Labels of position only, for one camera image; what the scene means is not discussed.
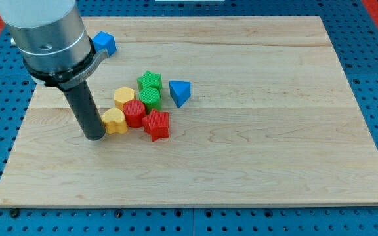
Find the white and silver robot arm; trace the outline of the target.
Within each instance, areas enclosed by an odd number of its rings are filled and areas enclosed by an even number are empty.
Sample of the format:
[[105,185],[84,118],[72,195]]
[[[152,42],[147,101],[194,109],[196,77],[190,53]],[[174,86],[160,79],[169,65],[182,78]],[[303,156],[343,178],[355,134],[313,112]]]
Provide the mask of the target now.
[[0,0],[0,17],[30,75],[47,87],[70,90],[109,57],[95,50],[74,0]]

